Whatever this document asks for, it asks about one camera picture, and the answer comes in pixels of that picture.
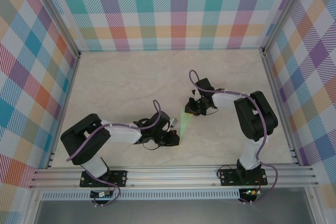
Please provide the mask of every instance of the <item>metal extrusion bar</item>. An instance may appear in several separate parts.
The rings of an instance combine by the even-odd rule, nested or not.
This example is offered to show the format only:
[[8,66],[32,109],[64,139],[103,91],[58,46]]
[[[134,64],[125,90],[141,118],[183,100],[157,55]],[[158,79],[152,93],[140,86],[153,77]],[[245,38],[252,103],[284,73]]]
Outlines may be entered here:
[[275,24],[273,31],[271,32],[266,44],[265,44],[265,51],[268,52],[271,46],[274,44],[276,39],[278,38],[283,26],[285,25],[288,17],[291,15],[292,11],[295,8],[296,3],[298,0],[287,0],[285,7],[280,14],[278,22]]
[[44,7],[48,11],[52,20],[56,24],[58,30],[62,34],[72,53],[79,57],[80,49],[77,47],[72,35],[70,34],[67,26],[65,25],[60,13],[57,11],[56,6],[53,3],[53,0],[41,0]]
[[23,212],[22,224],[31,224],[35,222],[38,207],[40,204],[40,199],[43,195],[42,191],[29,191],[27,198],[29,199],[29,204]]
[[61,135],[62,125],[63,125],[63,121],[64,121],[64,118],[65,118],[65,115],[66,115],[66,112],[67,112],[67,107],[68,107],[68,104],[69,104],[72,88],[74,87],[73,84],[75,82],[77,70],[78,70],[78,67],[79,67],[79,62],[80,62],[80,58],[77,58],[75,60],[75,65],[74,65],[75,67],[73,69],[73,73],[72,73],[72,77],[71,77],[71,80],[70,80],[69,89],[68,89],[66,97],[65,97],[63,109],[62,109],[61,115],[59,117],[59,123],[58,123],[57,128],[56,128],[56,133],[55,133],[54,139],[51,143],[51,148],[50,148],[49,153],[48,153],[48,159],[45,160],[44,167],[50,168],[51,167],[50,162],[52,162],[53,159],[54,159],[53,156],[55,155],[58,140],[59,140],[59,137]]
[[320,187],[306,187],[307,199],[310,205],[310,209],[313,215],[313,218],[318,224],[328,224],[334,223],[334,219],[330,218],[330,216],[325,216],[323,214],[323,204],[324,199],[321,195]]
[[272,91],[272,94],[273,94],[273,98],[275,100],[275,104],[276,104],[278,113],[279,113],[282,128],[283,128],[283,131],[285,133],[285,137],[287,139],[288,145],[290,147],[291,155],[292,155],[292,157],[297,158],[296,162],[298,162],[300,165],[303,165],[302,158],[301,158],[301,156],[299,155],[299,152],[298,152],[299,148],[297,147],[297,145],[294,141],[294,136],[293,136],[292,130],[290,128],[290,124],[289,124],[289,121],[287,119],[286,113],[285,113],[286,110],[284,108],[284,104],[282,102],[280,92],[279,92],[279,90],[276,86],[276,83],[275,83],[275,76],[274,76],[273,72],[271,71],[271,65],[269,63],[269,60],[268,60],[267,56],[265,55],[265,53],[262,50],[260,50],[260,56],[261,56],[261,60],[263,62],[262,64],[264,65],[264,69],[265,69],[265,72],[266,72],[266,76],[267,76],[269,85],[271,87],[271,91]]
[[[177,167],[111,167],[128,171],[126,187],[122,190],[139,189],[210,189],[248,188],[248,186],[222,187],[216,175],[220,166],[177,166]],[[275,165],[279,172],[277,187],[314,187],[318,185],[314,171],[309,166]],[[275,181],[272,168],[266,171],[268,185]],[[83,190],[79,187],[81,168],[50,168],[36,170],[31,182],[32,190]]]

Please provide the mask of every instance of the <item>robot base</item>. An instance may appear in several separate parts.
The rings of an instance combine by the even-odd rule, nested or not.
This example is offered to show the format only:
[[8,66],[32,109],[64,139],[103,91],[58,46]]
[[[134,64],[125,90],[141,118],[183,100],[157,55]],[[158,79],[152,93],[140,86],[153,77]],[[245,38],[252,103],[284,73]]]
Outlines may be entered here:
[[[110,170],[103,176],[99,177],[100,180],[110,182],[118,185],[119,187],[125,187],[127,181],[126,170]],[[109,185],[100,183],[89,176],[86,172],[82,172],[79,187],[109,187]]]
[[219,177],[221,178],[221,186],[266,186],[268,184],[264,169],[259,169],[258,174],[255,177],[246,181],[245,183],[242,183],[242,181],[238,177],[236,169],[221,169],[219,170]]

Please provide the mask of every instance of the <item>beige tabletop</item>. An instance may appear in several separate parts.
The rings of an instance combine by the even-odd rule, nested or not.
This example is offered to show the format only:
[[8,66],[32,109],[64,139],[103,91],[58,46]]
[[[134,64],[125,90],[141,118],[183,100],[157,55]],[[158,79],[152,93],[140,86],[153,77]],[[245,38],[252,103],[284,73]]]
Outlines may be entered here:
[[[260,90],[278,113],[257,49],[86,52],[82,55],[62,132],[90,113],[110,122],[129,123],[155,113],[157,99],[171,118],[180,121],[181,107],[192,95],[188,78],[195,69],[217,88],[252,93]],[[172,166],[235,164],[244,150],[235,110],[221,108],[209,116],[193,116],[176,147],[148,151],[142,145],[106,143],[98,152],[109,166]],[[59,141],[53,167],[73,166]],[[279,126],[261,154],[263,162],[291,163]]]

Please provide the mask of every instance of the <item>vent slot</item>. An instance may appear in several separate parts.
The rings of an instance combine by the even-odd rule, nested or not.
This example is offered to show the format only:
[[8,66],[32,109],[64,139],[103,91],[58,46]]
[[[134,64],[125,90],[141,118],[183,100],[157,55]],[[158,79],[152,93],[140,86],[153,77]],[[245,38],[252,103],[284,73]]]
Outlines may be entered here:
[[[123,190],[118,200],[238,199],[239,189]],[[92,200],[89,190],[44,191],[41,200]]]

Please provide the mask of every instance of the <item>plaid wall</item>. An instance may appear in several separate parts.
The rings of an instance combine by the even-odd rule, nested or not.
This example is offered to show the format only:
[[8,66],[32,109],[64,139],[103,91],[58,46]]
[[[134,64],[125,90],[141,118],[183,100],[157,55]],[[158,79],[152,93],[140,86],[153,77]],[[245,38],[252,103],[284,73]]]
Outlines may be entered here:
[[0,223],[18,223],[75,58],[40,0],[0,0]]
[[304,164],[336,219],[336,0],[299,0],[270,50]]
[[270,24],[270,26],[269,26],[269,28],[267,30],[267,33],[266,33],[266,35],[264,37],[264,40],[262,41],[261,47],[265,46],[265,44],[266,44],[266,42],[267,42],[267,40],[268,40],[271,32],[273,31],[274,25],[278,22],[278,20],[280,18],[280,15],[281,15],[281,13],[282,13],[282,11],[284,9],[284,7],[287,5],[287,1],[288,0],[282,0],[281,1],[281,4],[278,7],[278,10],[277,10],[277,12],[276,12],[276,14],[275,14],[275,16],[274,16],[274,18],[272,20],[272,23]]
[[259,48],[281,4],[281,0],[54,2],[83,50]]

